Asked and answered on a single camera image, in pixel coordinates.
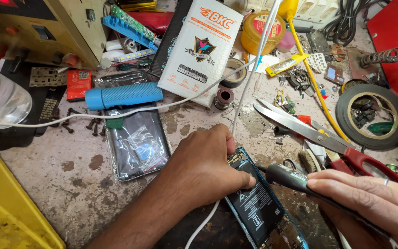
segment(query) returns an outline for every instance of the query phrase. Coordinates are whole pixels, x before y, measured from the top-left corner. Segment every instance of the screwdriver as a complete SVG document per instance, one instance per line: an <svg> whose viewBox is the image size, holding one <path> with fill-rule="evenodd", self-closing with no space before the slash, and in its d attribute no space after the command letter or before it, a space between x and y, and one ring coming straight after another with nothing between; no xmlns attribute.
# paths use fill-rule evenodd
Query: screwdriver
<svg viewBox="0 0 398 249"><path fill-rule="evenodd" d="M256 166L259 171L262 171L265 173L265 178L269 184L279 184L284 187L293 189L295 191L299 191L302 193L305 193L307 195L314 196L316 198L319 198L322 201L325 201L326 203L330 204L333 207L337 207L348 214L354 216L356 219L362 221L366 226L370 227L377 233L381 234L382 236L386 237L392 245L397 245L394 239L391 238L388 232L385 230L381 229L380 227L374 225L370 221L368 221L366 218L361 216L358 212L345 207L338 202L334 201L333 199L320 195L317 192L312 191L307 187L307 176L295 171L289 167L286 167L284 165L278 164L278 163L273 163L268 168L262 167L262 166Z"/></svg>

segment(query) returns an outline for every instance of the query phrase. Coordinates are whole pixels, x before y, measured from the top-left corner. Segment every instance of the red light display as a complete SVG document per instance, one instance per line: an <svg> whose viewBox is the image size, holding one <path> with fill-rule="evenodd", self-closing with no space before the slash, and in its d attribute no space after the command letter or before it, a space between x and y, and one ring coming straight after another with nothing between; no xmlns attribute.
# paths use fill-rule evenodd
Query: red light display
<svg viewBox="0 0 398 249"><path fill-rule="evenodd" d="M1 6L6 6L6 7L18 8L18 5L16 5L14 0L0 0L0 5Z"/></svg>

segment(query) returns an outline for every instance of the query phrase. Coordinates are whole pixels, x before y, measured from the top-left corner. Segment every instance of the screw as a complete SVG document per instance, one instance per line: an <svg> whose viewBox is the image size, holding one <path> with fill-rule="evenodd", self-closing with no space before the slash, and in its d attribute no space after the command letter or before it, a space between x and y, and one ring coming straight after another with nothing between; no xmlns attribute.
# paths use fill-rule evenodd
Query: screw
<svg viewBox="0 0 398 249"><path fill-rule="evenodd" d="M55 114L52 117L53 119L59 119L59 108L56 108Z"/></svg>
<svg viewBox="0 0 398 249"><path fill-rule="evenodd" d="M67 116L70 116L70 110L67 111ZM62 125L63 125L63 126L64 126L64 125L69 125L69 121L70 121L70 119L67 119L66 121L64 121L64 122L62 123Z"/></svg>
<svg viewBox="0 0 398 249"><path fill-rule="evenodd" d="M86 126L87 129L91 130L91 127L95 123L95 118L90 121L90 123Z"/></svg>
<svg viewBox="0 0 398 249"><path fill-rule="evenodd" d="M68 126L66 126L64 124L62 125L62 127L64 127L66 130L68 130L70 134L72 134L74 132L73 129L70 129Z"/></svg>
<svg viewBox="0 0 398 249"><path fill-rule="evenodd" d="M101 136L105 136L105 125L102 127L102 131L99 133Z"/></svg>
<svg viewBox="0 0 398 249"><path fill-rule="evenodd" d="M98 112L98 116L102 116L102 112L101 111ZM101 119L100 118L96 118L95 122L97 124L100 124L101 123Z"/></svg>
<svg viewBox="0 0 398 249"><path fill-rule="evenodd" d="M95 124L95 130L93 131L92 135L94 136L98 135L98 124Z"/></svg>
<svg viewBox="0 0 398 249"><path fill-rule="evenodd" d="M80 112L75 111L73 108L69 108L69 112L70 113L74 113L74 114L81 114Z"/></svg>

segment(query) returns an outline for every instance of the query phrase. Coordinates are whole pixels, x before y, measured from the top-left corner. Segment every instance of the qr code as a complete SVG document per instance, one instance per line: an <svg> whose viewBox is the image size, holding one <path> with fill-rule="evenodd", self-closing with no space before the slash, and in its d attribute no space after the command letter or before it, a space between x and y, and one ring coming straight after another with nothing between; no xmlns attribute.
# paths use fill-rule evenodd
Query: qr code
<svg viewBox="0 0 398 249"><path fill-rule="evenodd" d="M79 71L79 79L88 79L88 73L89 71Z"/></svg>

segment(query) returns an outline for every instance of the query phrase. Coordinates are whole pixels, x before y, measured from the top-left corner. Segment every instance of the black cable bundle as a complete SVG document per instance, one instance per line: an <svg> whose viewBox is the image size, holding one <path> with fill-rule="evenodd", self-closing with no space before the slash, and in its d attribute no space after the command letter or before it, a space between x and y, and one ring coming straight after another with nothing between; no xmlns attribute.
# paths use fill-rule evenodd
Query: black cable bundle
<svg viewBox="0 0 398 249"><path fill-rule="evenodd" d="M356 18L359 11L363 8L369 8L374 3L390 3L390 0L359 0L357 7L354 8L355 2L356 0L340 0L340 9L337 14L339 17L323 29L323 35L327 41L343 46L348 45L356 34Z"/></svg>

